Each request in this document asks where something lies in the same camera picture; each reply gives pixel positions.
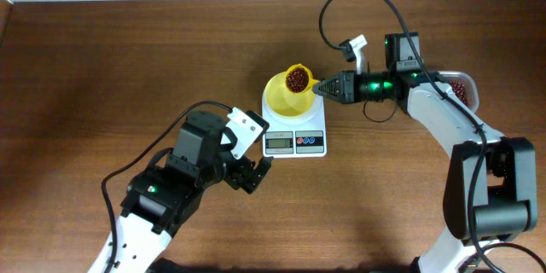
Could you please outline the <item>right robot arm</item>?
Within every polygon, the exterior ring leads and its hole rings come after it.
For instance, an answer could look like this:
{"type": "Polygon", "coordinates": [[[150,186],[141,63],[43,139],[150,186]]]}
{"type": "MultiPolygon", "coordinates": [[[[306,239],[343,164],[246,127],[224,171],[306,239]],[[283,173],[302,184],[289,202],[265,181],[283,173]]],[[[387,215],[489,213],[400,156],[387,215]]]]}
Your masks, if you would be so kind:
{"type": "Polygon", "coordinates": [[[506,137],[479,119],[453,91],[451,76],[428,72],[415,32],[385,37],[387,70],[363,70],[364,37],[338,49],[354,71],[326,78],[313,92],[342,104],[394,100],[420,122],[448,154],[443,198],[445,229],[413,272],[472,272],[480,264],[500,269],[487,257],[499,247],[516,248],[514,238],[537,225],[536,155],[524,137],[506,137]]]}

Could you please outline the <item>red beans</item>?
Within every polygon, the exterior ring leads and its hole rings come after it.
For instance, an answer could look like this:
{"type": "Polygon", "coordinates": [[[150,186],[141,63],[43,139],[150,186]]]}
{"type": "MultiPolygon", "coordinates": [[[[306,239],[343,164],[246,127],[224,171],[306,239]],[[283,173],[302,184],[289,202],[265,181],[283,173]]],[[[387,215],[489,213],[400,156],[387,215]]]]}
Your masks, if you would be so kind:
{"type": "Polygon", "coordinates": [[[402,100],[404,79],[400,76],[388,77],[387,73],[357,74],[346,71],[329,79],[315,80],[303,67],[288,72],[285,84],[294,94],[310,90],[342,104],[356,102],[381,102],[385,99],[402,100]]]}

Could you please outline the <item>yellow plastic measuring scoop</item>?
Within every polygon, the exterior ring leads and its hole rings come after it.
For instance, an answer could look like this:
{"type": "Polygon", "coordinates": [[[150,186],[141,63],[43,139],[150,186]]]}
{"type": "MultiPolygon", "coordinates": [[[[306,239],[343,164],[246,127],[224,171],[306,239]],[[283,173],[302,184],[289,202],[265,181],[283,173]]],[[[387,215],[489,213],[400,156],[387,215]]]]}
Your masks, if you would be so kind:
{"type": "Polygon", "coordinates": [[[292,65],[286,72],[285,85],[291,93],[301,94],[311,90],[319,81],[313,77],[311,70],[302,64],[292,65]]]}

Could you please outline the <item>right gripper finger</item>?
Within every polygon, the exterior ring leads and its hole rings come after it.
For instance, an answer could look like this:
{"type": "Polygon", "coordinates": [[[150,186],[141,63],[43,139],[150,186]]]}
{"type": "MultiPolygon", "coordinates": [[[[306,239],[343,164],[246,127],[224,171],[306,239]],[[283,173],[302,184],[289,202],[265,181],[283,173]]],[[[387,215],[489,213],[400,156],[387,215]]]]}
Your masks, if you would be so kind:
{"type": "Polygon", "coordinates": [[[329,100],[335,102],[341,102],[341,96],[337,89],[326,89],[326,88],[313,88],[313,92],[318,96],[328,98],[329,100]]]}
{"type": "Polygon", "coordinates": [[[340,75],[335,74],[330,77],[320,80],[314,84],[313,90],[339,90],[340,89],[340,75]]]}

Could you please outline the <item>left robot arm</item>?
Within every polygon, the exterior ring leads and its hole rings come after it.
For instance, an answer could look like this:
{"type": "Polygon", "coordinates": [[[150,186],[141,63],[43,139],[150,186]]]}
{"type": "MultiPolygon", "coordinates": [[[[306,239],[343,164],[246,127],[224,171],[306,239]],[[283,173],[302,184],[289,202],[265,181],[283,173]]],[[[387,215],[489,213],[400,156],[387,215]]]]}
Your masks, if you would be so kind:
{"type": "Polygon", "coordinates": [[[112,230],[92,272],[145,272],[196,212],[206,189],[225,182],[251,194],[272,160],[255,162],[246,151],[268,130],[254,111],[232,108],[226,118],[207,111],[186,115],[174,147],[156,153],[133,177],[110,220],[112,230]]]}

